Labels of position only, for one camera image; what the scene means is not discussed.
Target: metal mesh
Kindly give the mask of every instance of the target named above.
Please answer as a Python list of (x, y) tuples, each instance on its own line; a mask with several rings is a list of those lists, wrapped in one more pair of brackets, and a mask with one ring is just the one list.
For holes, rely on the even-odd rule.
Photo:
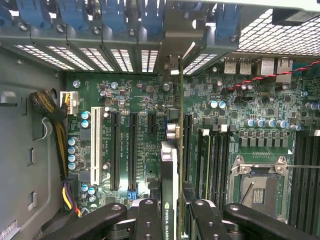
[(320, 16), (300, 26), (272, 25), (267, 10), (241, 32), (238, 52), (318, 56)]

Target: motherboard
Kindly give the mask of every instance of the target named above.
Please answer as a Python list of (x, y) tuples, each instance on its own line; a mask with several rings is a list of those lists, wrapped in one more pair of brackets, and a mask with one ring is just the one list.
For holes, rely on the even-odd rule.
[(297, 133), (320, 127), (319, 81), (305, 71), (286, 76), (287, 87), (246, 82), (251, 71), (227, 67), (184, 77), (183, 92), (176, 77), (68, 73), (67, 91), (77, 92), (79, 102), (67, 118), (79, 207), (129, 208), (150, 196), (149, 184), (160, 180), (161, 141), (172, 140), (169, 124), (179, 123), (183, 95), (183, 136), (173, 135), (183, 141), (183, 181), (219, 209), (242, 203), (288, 223), (295, 179), (288, 166), (296, 162)]

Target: grey plastic panel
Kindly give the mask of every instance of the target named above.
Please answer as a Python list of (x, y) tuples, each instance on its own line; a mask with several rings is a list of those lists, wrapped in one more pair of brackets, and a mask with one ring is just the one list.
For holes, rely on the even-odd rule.
[[(20, 230), (14, 240), (31, 240), (62, 204), (54, 135), (33, 141), (43, 126), (29, 100), (39, 89), (54, 88), (59, 94), (63, 84), (56, 73), (0, 48), (0, 96), (7, 91), (6, 96), (11, 92), (16, 98), (16, 106), (0, 104), (0, 232), (16, 221)], [(28, 209), (32, 196), (36, 206)]]

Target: blue connector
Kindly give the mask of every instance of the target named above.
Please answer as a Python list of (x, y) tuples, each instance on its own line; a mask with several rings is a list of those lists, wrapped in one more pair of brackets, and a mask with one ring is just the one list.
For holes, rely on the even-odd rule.
[(21, 18), (26, 23), (35, 26), (39, 30), (51, 28), (51, 17), (46, 8), (46, 1), (17, 0), (16, 5)]

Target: white pci slot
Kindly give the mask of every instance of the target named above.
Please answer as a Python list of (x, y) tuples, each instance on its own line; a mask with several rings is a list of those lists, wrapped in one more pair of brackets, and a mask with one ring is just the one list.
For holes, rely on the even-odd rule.
[(99, 185), (102, 178), (103, 107), (91, 107), (91, 169), (90, 183)]

